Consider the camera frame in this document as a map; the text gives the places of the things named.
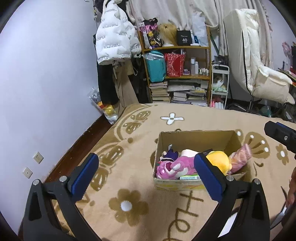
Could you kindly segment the person's right hand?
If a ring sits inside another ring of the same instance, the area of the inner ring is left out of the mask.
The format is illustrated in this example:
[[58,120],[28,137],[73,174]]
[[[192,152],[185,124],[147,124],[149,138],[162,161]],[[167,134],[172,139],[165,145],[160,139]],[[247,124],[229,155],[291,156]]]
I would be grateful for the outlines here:
[[291,180],[289,183],[289,191],[287,194],[287,200],[285,203],[286,207],[289,207],[292,205],[295,201],[295,191],[296,191],[296,168],[294,168],[292,175],[291,175]]

